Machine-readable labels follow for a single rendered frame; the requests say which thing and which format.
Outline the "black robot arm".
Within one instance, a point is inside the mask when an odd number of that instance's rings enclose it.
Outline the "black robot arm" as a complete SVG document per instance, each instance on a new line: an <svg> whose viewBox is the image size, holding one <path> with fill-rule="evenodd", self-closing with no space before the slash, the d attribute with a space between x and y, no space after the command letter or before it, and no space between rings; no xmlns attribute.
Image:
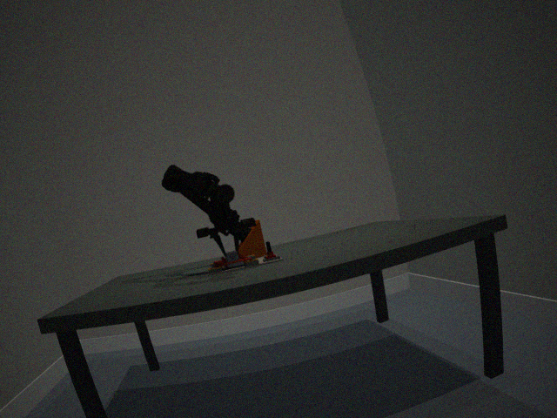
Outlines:
<svg viewBox="0 0 557 418"><path fill-rule="evenodd" d="M234 236L234 229L227 233L225 230L233 228L234 223L238 223L239 215L236 210L231 209L232 211L228 213L228 210L224 209L219 215L216 212L212 213L213 207L229 205L234 197L233 187L227 184L218 185L219 181L217 176L209 172L191 174L171 165L164 174L161 185L168 191L180 192L207 213L214 228L219 229L224 236L227 237L229 234Z"/></svg>

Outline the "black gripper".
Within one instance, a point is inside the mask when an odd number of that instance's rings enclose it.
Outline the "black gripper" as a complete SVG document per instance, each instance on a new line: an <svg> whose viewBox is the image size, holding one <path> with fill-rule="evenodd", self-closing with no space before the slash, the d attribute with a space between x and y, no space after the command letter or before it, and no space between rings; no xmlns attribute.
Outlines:
<svg viewBox="0 0 557 418"><path fill-rule="evenodd" d="M224 205L224 206L213 207L212 208L212 213L216 212L217 215L219 215L219 214L223 213L224 209L227 209L228 213L230 213L232 211L230 205ZM229 229L225 230L225 231L230 231L230 230L233 230L233 229L235 230L234 241L235 241L236 251L238 251L238 248L239 248L239 237L240 237L240 234L244 231L243 228L248 228L248 227L252 227L252 226L256 226L256 222L255 222L254 218L242 219L242 220L240 220L240 222L234 223L233 228L229 228ZM219 231L219 229L215 229L215 228L210 229L208 227L204 227L204 228L200 228L200 229L197 230L198 239L206 237L208 235L211 235L210 239L214 238L216 240L221 252L226 257L225 249L223 247L220 235L218 235L218 233L221 233L221 232Z"/></svg>

